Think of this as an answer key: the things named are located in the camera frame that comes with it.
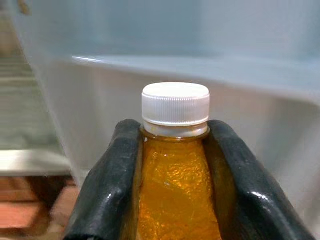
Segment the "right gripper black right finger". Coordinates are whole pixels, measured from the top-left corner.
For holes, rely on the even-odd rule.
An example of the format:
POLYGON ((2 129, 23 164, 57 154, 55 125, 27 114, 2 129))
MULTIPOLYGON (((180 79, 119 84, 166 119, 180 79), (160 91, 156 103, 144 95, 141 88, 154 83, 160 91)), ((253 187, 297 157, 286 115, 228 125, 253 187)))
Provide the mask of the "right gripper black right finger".
POLYGON ((224 240, 313 240, 275 178, 226 123, 203 140, 214 211, 224 240))

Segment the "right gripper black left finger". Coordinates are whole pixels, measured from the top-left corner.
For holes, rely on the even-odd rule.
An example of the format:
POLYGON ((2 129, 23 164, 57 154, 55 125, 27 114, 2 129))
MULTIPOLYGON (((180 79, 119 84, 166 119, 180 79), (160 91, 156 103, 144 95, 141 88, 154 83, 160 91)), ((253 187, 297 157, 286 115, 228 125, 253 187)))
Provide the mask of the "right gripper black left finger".
POLYGON ((134 240, 142 163, 140 123, 120 121, 89 171, 64 231, 65 240, 134 240))

